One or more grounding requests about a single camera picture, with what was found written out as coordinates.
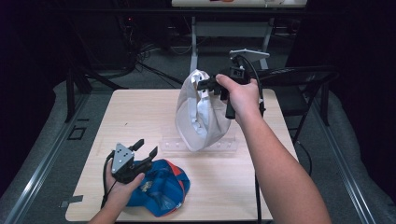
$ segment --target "blue fabric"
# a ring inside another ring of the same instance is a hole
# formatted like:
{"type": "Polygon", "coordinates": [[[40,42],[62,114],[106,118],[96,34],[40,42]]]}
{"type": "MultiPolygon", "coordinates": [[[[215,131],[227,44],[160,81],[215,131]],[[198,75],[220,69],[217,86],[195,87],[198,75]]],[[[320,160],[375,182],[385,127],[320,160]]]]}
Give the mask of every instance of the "blue fabric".
{"type": "Polygon", "coordinates": [[[182,169],[170,161],[157,160],[134,190],[127,206],[145,206],[155,217],[161,217],[178,209],[189,189],[190,180],[182,169]],[[175,175],[172,167],[180,174],[175,175]]]}

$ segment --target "left hand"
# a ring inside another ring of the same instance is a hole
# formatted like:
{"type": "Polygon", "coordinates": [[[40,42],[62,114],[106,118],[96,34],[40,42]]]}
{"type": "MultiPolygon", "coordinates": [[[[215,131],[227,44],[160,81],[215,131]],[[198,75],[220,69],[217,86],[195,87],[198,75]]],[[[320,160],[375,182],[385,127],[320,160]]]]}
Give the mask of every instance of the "left hand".
{"type": "MultiPolygon", "coordinates": [[[[107,190],[110,190],[113,186],[116,179],[111,174],[111,165],[113,164],[113,160],[107,164],[106,168],[106,187],[107,190]]],[[[139,174],[132,182],[128,184],[122,184],[117,182],[113,189],[107,196],[107,202],[105,203],[105,207],[111,207],[112,209],[117,209],[118,211],[122,211],[125,205],[129,202],[132,192],[139,187],[143,178],[145,178],[145,174],[139,174]]]]}

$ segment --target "wire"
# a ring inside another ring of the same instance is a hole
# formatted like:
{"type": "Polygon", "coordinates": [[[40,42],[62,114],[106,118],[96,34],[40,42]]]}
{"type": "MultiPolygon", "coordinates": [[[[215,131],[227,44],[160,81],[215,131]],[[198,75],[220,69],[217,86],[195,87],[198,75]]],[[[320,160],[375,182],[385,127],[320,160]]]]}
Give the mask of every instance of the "wire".
{"type": "MultiPolygon", "coordinates": [[[[68,24],[70,25],[70,27],[72,28],[72,30],[74,31],[74,33],[76,34],[76,36],[78,37],[80,43],[82,44],[82,46],[84,47],[84,49],[86,50],[87,53],[90,54],[90,56],[92,57],[92,59],[94,59],[97,63],[99,63],[99,65],[101,67],[103,67],[106,70],[109,70],[108,67],[106,67],[104,65],[104,63],[102,63],[97,57],[96,55],[92,52],[91,47],[85,42],[85,40],[82,38],[82,36],[80,35],[78,29],[76,28],[75,24],[72,22],[72,19],[70,17],[66,17],[66,21],[68,22],[68,24]]],[[[123,77],[128,75],[129,73],[131,73],[134,70],[135,67],[135,63],[131,64],[129,67],[127,67],[126,69],[122,70],[120,73],[114,74],[114,75],[110,75],[110,76],[103,76],[102,77],[106,77],[107,79],[111,79],[111,78],[115,78],[115,77],[123,77]]]]}
{"type": "MultiPolygon", "coordinates": [[[[256,77],[257,86],[259,88],[259,95],[260,95],[260,113],[262,114],[262,117],[263,117],[265,107],[264,107],[264,97],[262,96],[262,84],[260,83],[259,75],[257,74],[257,71],[254,68],[253,64],[251,64],[251,62],[245,56],[238,54],[235,56],[235,59],[236,58],[241,58],[245,63],[247,63],[247,65],[253,71],[254,76],[256,77]]],[[[261,198],[260,198],[260,184],[259,184],[256,174],[254,175],[254,179],[255,179],[254,184],[255,184],[255,190],[256,190],[256,204],[257,204],[257,223],[261,224],[262,223],[262,203],[261,203],[261,198]]]]}
{"type": "Polygon", "coordinates": [[[241,58],[241,59],[243,59],[244,62],[247,63],[247,65],[250,67],[250,69],[251,69],[251,70],[253,71],[253,73],[254,73],[254,76],[255,76],[255,78],[256,78],[256,80],[257,80],[257,86],[258,86],[258,88],[259,88],[259,95],[260,95],[260,112],[261,112],[261,114],[262,114],[262,116],[263,116],[264,111],[265,111],[265,107],[264,107],[264,97],[262,96],[262,83],[260,82],[259,75],[257,74],[257,71],[256,71],[256,69],[254,68],[253,64],[251,64],[251,62],[250,62],[245,56],[240,55],[240,54],[237,54],[237,55],[235,56],[235,58],[241,58]]]}
{"type": "Polygon", "coordinates": [[[308,160],[309,160],[308,174],[309,174],[309,176],[311,176],[312,175],[312,158],[311,158],[311,155],[309,154],[308,150],[306,150],[306,148],[303,146],[303,144],[300,143],[300,141],[297,140],[297,144],[300,145],[300,147],[303,149],[303,151],[305,152],[306,156],[308,157],[308,160]]]}
{"type": "Polygon", "coordinates": [[[141,62],[137,62],[137,63],[140,64],[143,68],[145,68],[145,69],[149,70],[150,72],[158,75],[159,77],[166,77],[166,78],[176,82],[177,84],[180,84],[180,85],[183,84],[183,81],[178,79],[178,78],[176,78],[176,77],[171,77],[171,76],[165,74],[164,72],[161,72],[161,71],[159,71],[159,70],[157,70],[155,68],[152,68],[152,67],[150,67],[150,66],[148,66],[146,64],[143,64],[141,62]]]}
{"type": "Polygon", "coordinates": [[[171,46],[170,49],[171,49],[175,54],[182,55],[182,54],[188,53],[188,52],[190,51],[191,47],[192,47],[192,45],[189,45],[189,46],[186,46],[186,47],[172,47],[172,46],[171,46]],[[181,49],[181,48],[188,48],[188,49],[186,49],[186,50],[183,51],[183,52],[178,52],[177,50],[175,50],[175,49],[181,49]]]}
{"type": "Polygon", "coordinates": [[[111,153],[107,156],[106,161],[105,161],[105,165],[104,165],[104,167],[103,167],[103,190],[104,190],[105,193],[103,194],[103,199],[102,199],[101,208],[103,208],[103,207],[105,206],[105,203],[107,202],[107,196],[108,196],[108,194],[110,193],[110,191],[107,192],[107,186],[106,186],[106,170],[107,170],[108,161],[110,161],[111,158],[114,158],[114,150],[111,151],[111,153]]]}
{"type": "Polygon", "coordinates": [[[176,88],[174,85],[172,85],[172,83],[168,82],[165,78],[163,78],[162,76],[158,76],[160,79],[162,79],[164,82],[168,83],[169,86],[173,87],[174,89],[176,88]]]}
{"type": "Polygon", "coordinates": [[[184,22],[187,25],[187,28],[189,28],[190,34],[191,34],[191,28],[190,28],[190,24],[187,22],[186,17],[183,17],[184,22]]]}

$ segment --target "desk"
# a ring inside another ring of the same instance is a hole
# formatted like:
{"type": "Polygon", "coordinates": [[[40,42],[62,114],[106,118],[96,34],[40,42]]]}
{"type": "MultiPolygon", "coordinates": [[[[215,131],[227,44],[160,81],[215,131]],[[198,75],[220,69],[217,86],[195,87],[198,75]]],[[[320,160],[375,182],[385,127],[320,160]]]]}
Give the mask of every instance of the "desk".
{"type": "MultiPolygon", "coordinates": [[[[293,7],[304,8],[307,0],[235,0],[232,2],[209,0],[172,0],[172,7],[293,7]]],[[[248,36],[263,37],[261,51],[268,47],[272,25],[267,22],[199,22],[192,17],[191,21],[191,65],[190,72],[197,68],[198,50],[196,48],[197,36],[248,36]]],[[[260,60],[262,69],[267,69],[265,59],[260,60]]]]}
{"type": "MultiPolygon", "coordinates": [[[[263,93],[267,109],[265,120],[297,159],[274,92],[264,90],[263,93]]],[[[69,204],[67,220],[87,221],[99,211],[103,196],[103,165],[118,142],[128,147],[144,138],[145,145],[135,153],[137,160],[146,158],[159,145],[163,139],[162,127],[175,125],[178,94],[179,90],[114,91],[74,192],[74,196],[83,195],[82,202],[69,204]]],[[[168,159],[181,167],[191,181],[186,200],[176,212],[158,218],[144,207],[127,207],[118,221],[257,219],[254,169],[247,143],[235,121],[230,128],[235,130],[238,141],[235,152],[169,153],[159,148],[155,160],[168,159]]],[[[263,198],[262,218],[272,219],[263,198]]]]}

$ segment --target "wooden table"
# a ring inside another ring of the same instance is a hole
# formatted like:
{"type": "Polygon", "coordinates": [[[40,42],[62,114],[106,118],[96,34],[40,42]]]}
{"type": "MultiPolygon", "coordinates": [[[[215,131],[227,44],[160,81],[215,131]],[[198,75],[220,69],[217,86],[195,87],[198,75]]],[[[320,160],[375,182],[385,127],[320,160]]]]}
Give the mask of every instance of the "wooden table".
{"type": "MultiPolygon", "coordinates": [[[[297,159],[274,92],[264,90],[263,93],[265,120],[297,159]]],[[[67,220],[88,221],[99,211],[103,196],[103,165],[117,143],[128,147],[144,138],[145,145],[135,153],[137,160],[146,158],[159,145],[163,140],[163,127],[175,126],[178,94],[179,90],[114,91],[74,192],[74,196],[83,196],[82,202],[69,204],[67,220]]],[[[181,167],[191,181],[184,204],[166,217],[155,217],[144,207],[127,207],[118,221],[257,219],[254,169],[247,144],[235,121],[230,129],[235,131],[238,142],[234,152],[175,153],[159,148],[155,160],[168,159],[181,167]]],[[[263,198],[262,219],[272,219],[263,198]]]]}

